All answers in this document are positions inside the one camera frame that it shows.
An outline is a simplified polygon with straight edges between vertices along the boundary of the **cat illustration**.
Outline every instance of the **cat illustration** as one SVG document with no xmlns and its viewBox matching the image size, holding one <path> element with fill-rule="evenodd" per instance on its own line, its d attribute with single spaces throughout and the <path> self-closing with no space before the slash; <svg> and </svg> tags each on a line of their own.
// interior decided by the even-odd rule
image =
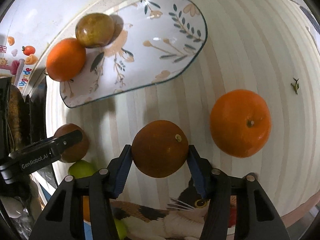
<svg viewBox="0 0 320 240">
<path fill-rule="evenodd" d="M 111 207 L 114 217 L 126 225 L 127 237 L 131 240 L 199 240 L 209 200 L 201 199 L 191 178 L 178 199 L 170 198 L 166 210 L 124 201 L 113 201 Z"/>
</svg>

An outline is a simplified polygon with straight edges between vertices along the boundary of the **metal screw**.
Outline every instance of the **metal screw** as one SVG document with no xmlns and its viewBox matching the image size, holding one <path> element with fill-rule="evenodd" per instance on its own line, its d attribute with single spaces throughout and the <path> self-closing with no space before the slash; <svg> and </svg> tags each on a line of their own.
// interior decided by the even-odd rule
<svg viewBox="0 0 320 240">
<path fill-rule="evenodd" d="M 105 169 L 105 168 L 99 170 L 99 173 L 100 173 L 101 175 L 105 175 L 105 174 L 107 174 L 108 172 L 109 172 L 108 169 Z"/>
<path fill-rule="evenodd" d="M 68 175 L 68 176 L 66 176 L 66 177 L 64 178 L 64 180 L 65 180 L 66 182 L 70 182 L 70 181 L 73 180 L 73 177 L 72 177 L 71 175 Z"/>
<path fill-rule="evenodd" d="M 219 169 L 215 168 L 215 169 L 212 169 L 211 173 L 213 175 L 219 175 L 221 173 L 221 171 Z"/>
<path fill-rule="evenodd" d="M 255 181 L 255 178 L 252 175 L 248 175 L 247 180 L 252 182 L 252 181 Z"/>
</svg>

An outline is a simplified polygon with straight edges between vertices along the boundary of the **orange object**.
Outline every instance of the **orange object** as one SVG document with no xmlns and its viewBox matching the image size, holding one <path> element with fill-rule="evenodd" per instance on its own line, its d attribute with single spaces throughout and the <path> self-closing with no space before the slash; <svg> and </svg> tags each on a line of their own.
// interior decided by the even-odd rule
<svg viewBox="0 0 320 240">
<path fill-rule="evenodd" d="M 186 161 L 189 144 L 174 123 L 159 120 L 147 124 L 132 142 L 132 158 L 137 168 L 153 178 L 176 172 Z"/>
<path fill-rule="evenodd" d="M 87 154 L 87 151 L 89 149 L 89 139 L 85 134 L 84 130 L 82 130 L 79 126 L 75 125 L 74 123 L 68 123 L 59 127 L 58 130 L 56 130 L 56 132 L 54 133 L 54 137 L 60 137 L 75 130 L 81 131 L 82 140 L 81 142 L 67 148 L 61 154 L 61 162 L 74 163 L 81 160 Z"/>
<path fill-rule="evenodd" d="M 75 38 L 58 42 L 50 51 L 46 68 L 49 77 L 63 82 L 75 77 L 85 63 L 85 48 Z"/>
<path fill-rule="evenodd" d="M 210 130 L 222 151 L 234 157 L 250 157 L 265 145 L 270 135 L 267 103 L 248 90 L 226 93 L 212 108 Z"/>
<path fill-rule="evenodd" d="M 83 219 L 90 223 L 89 196 L 83 196 Z"/>
</svg>

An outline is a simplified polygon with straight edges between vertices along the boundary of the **floral plate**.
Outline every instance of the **floral plate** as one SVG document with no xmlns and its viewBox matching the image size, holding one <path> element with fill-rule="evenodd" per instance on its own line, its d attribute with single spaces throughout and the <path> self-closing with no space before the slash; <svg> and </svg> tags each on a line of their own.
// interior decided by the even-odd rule
<svg viewBox="0 0 320 240">
<path fill-rule="evenodd" d="M 114 40 L 87 49 L 72 80 L 60 83 L 67 107 L 165 82 L 181 74 L 207 40 L 207 26 L 190 0 L 141 0 L 111 15 Z"/>
</svg>

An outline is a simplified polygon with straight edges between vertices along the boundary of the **cat eye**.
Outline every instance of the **cat eye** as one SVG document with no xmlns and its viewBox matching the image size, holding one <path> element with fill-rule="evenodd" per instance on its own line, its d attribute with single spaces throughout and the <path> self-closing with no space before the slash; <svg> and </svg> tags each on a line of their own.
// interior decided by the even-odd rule
<svg viewBox="0 0 320 240">
<path fill-rule="evenodd" d="M 195 202 L 195 207 L 197 207 L 197 208 L 203 208 L 203 207 L 205 207 L 207 204 L 208 204 L 208 201 L 207 201 L 207 200 L 198 199 L 198 200 Z"/>
</svg>

